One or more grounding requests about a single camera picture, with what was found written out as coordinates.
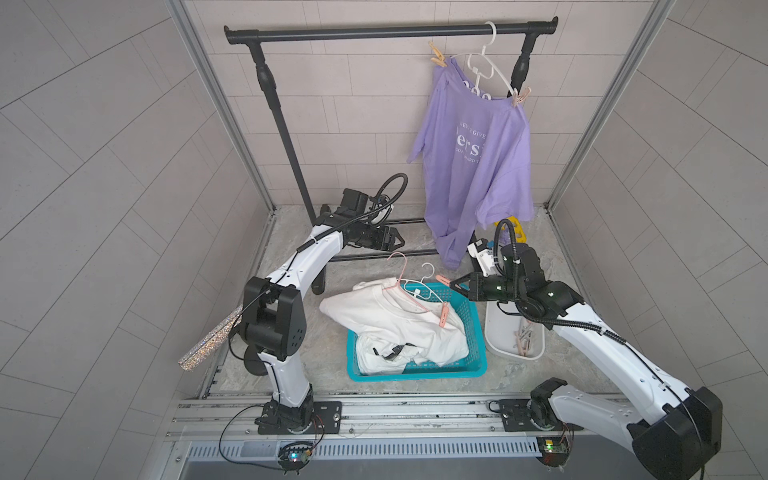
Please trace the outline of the pink wire hanger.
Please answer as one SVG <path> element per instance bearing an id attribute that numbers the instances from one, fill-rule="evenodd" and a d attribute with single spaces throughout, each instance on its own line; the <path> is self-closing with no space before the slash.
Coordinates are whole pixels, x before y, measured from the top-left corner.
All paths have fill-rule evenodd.
<path id="1" fill-rule="evenodd" d="M 406 294 L 410 295 L 417 307 L 420 307 L 424 312 L 428 311 L 428 308 L 424 307 L 424 303 L 434 303 L 440 305 L 439 318 L 440 324 L 444 325 L 448 317 L 448 303 L 443 301 L 442 298 L 423 281 L 414 281 L 413 279 L 407 279 L 404 277 L 408 266 L 408 257 L 402 252 L 393 252 L 388 259 L 392 259 L 395 256 L 403 258 L 403 266 L 400 274 L 397 277 L 397 283 L 393 286 L 393 289 L 397 288 L 402 290 Z"/>

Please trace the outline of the white garment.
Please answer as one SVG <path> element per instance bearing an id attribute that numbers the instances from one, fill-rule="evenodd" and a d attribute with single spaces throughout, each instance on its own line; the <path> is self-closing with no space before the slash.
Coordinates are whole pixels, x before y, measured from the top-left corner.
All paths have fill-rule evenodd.
<path id="1" fill-rule="evenodd" d="M 357 335 L 356 355 L 365 375 L 400 374 L 410 362 L 439 367 L 469 353 L 462 320 L 451 307 L 445 328 L 439 326 L 440 305 L 424 303 L 393 289 L 394 277 L 361 282 L 346 293 L 321 301 L 319 309 Z"/>

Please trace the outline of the purple t-shirt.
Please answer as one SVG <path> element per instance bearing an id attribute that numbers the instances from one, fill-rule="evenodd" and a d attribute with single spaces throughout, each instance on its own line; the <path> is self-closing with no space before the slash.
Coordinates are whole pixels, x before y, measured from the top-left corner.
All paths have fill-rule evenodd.
<path id="1" fill-rule="evenodd" d="M 420 160 L 424 218 L 443 265 L 457 269 L 477 227 L 535 216 L 530 127 L 512 98 L 475 93 L 449 58 L 433 89 L 408 159 Z"/>

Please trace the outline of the beige clothespin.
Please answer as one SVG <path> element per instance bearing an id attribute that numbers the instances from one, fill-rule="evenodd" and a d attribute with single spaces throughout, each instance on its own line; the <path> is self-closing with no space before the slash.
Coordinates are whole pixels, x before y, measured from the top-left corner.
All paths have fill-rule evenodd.
<path id="1" fill-rule="evenodd" d="M 428 45 L 432 51 L 432 57 L 430 58 L 431 62 L 441 68 L 446 68 L 447 62 L 444 54 L 437 48 L 433 41 L 429 41 Z"/>

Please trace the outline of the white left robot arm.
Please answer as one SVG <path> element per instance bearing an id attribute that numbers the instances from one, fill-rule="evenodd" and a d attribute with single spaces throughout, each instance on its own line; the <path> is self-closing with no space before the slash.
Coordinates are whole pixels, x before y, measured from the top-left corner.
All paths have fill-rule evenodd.
<path id="1" fill-rule="evenodd" d="M 267 376 L 273 387 L 256 420 L 260 434 L 301 434 L 313 427 L 313 391 L 300 358 L 307 333 L 304 297 L 345 246 L 391 252 L 404 244 L 385 223 L 393 203 L 383 192 L 369 196 L 344 190 L 340 206 L 334 211 L 321 208 L 308 239 L 281 267 L 246 283 L 242 312 L 232 333 L 246 344 L 242 356 L 246 370 Z"/>

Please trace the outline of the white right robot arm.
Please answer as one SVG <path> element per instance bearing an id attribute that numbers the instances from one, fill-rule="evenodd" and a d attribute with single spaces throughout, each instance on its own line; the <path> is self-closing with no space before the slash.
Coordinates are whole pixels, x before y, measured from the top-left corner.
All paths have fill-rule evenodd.
<path id="1" fill-rule="evenodd" d="M 689 388 L 612 331 L 585 299 L 562 281 L 546 279 L 526 244 L 493 254 L 495 274 L 471 272 L 450 282 L 473 302 L 513 304 L 512 315 L 544 326 L 580 350 L 620 390 L 627 404 L 587 394 L 552 377 L 530 393 L 531 423 L 540 430 L 575 424 L 634 453 L 656 479 L 703 476 L 721 449 L 722 401 L 708 388 Z"/>

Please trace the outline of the white plastic clothespin tray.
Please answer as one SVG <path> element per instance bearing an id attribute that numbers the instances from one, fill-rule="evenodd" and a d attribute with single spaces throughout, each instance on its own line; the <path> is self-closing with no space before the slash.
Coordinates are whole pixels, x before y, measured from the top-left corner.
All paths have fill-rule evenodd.
<path id="1" fill-rule="evenodd" d="M 535 361 L 545 351 L 544 326 L 527 320 L 513 303 L 487 303 L 484 335 L 486 348 L 499 357 Z"/>

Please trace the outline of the yellow plastic triangle toy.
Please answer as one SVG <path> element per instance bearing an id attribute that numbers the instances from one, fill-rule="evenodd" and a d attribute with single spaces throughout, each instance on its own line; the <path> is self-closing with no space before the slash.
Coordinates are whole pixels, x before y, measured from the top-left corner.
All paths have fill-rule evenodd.
<path id="1" fill-rule="evenodd" d="M 508 220 L 512 224 L 512 231 L 515 235 L 515 241 L 518 243 L 526 243 L 527 237 L 519 220 L 516 217 L 509 217 Z"/>

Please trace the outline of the teal plastic laundry basket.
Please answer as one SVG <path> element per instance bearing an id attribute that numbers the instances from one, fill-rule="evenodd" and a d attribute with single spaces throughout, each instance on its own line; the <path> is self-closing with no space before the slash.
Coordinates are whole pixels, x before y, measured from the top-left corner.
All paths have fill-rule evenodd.
<path id="1" fill-rule="evenodd" d="M 476 304 L 439 282 L 429 283 L 438 294 L 448 301 L 462 320 L 469 353 L 463 359 L 439 367 L 434 362 L 416 364 L 410 362 L 400 374 L 364 375 L 358 365 L 356 355 L 357 335 L 349 331 L 347 335 L 347 372 L 358 383 L 378 381 L 415 381 L 436 379 L 474 378 L 482 376 L 488 368 L 486 347 L 481 321 Z"/>

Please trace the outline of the right circuit board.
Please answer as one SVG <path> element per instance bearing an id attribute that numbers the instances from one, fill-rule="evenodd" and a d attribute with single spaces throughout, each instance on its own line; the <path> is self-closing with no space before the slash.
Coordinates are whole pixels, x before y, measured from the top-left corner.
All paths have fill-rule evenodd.
<path id="1" fill-rule="evenodd" d="M 551 468 L 564 466 L 570 456 L 571 447 L 568 440 L 561 437 L 537 437 L 537 445 L 541 456 L 538 461 Z"/>

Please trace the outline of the circuit board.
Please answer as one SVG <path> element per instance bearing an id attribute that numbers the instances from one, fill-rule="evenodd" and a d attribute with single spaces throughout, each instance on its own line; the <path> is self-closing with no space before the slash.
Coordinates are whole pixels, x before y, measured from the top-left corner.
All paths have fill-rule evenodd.
<path id="1" fill-rule="evenodd" d="M 278 465 L 285 472 L 298 472 L 309 464 L 313 453 L 312 442 L 297 441 L 286 444 L 278 451 Z"/>
<path id="2" fill-rule="evenodd" d="M 571 447 L 568 440 L 561 437 L 537 437 L 537 445 L 541 456 L 538 461 L 551 468 L 564 466 L 570 456 Z"/>

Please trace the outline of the black metal clothes rack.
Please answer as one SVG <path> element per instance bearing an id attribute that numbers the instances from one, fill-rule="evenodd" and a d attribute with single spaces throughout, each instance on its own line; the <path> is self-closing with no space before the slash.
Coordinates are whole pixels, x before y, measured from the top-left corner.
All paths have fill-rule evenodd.
<path id="1" fill-rule="evenodd" d="M 294 170 L 297 184 L 301 190 L 306 188 L 303 180 L 301 167 L 295 155 L 291 136 L 287 129 L 287 124 L 281 109 L 275 80 L 269 69 L 265 55 L 262 49 L 263 44 L 268 42 L 289 42 L 289 41 L 315 41 L 315 40 L 363 40 L 379 38 L 399 38 L 399 37 L 433 37 L 433 36 L 468 36 L 481 34 L 521 34 L 524 37 L 523 47 L 517 63 L 511 76 L 505 80 L 505 85 L 512 98 L 513 90 L 521 91 L 522 82 L 527 74 L 527 68 L 530 62 L 530 55 L 536 39 L 543 34 L 552 34 L 557 27 L 556 20 L 550 21 L 531 21 L 517 24 L 474 24 L 474 25 L 430 25 L 430 26 L 388 26 L 388 27 L 359 27 L 359 28 L 322 28 L 310 30 L 278 30 L 278 31 L 260 31 L 260 30 L 231 30 L 225 31 L 225 36 L 229 43 L 233 45 L 245 45 L 249 48 L 254 60 L 257 80 L 262 91 L 265 94 L 268 106 L 272 111 L 276 122 L 278 132 L 283 141 L 288 160 Z M 470 79 L 474 83 L 474 92 L 486 92 L 481 89 L 477 81 Z M 394 199 L 394 203 L 400 195 L 394 193 L 385 195 Z M 320 214 L 312 213 L 310 219 L 312 227 L 315 225 Z M 324 286 L 319 278 L 313 284 L 313 288 L 308 292 L 315 294 L 322 293 Z"/>

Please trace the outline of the left circuit board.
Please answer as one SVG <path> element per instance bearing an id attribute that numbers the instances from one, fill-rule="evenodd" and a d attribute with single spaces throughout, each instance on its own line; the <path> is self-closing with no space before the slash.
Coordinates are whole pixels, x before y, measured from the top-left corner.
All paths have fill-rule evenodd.
<path id="1" fill-rule="evenodd" d="M 278 451 L 278 465 L 285 472 L 298 472 L 309 464 L 313 453 L 312 442 L 297 441 L 286 444 Z"/>

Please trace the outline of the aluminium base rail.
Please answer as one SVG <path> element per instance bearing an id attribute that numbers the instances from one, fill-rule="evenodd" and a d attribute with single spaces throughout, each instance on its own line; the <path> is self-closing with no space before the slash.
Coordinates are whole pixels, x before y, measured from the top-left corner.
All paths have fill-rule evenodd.
<path id="1" fill-rule="evenodd" d="M 313 427 L 260 434 L 266 400 L 218 396 L 183 401 L 165 435 L 178 457 L 273 465 L 289 443 L 314 444 L 311 461 L 463 458 L 538 458 L 537 437 L 570 446 L 591 432 L 575 424 L 540 430 L 519 395 L 333 395 L 319 397 Z"/>

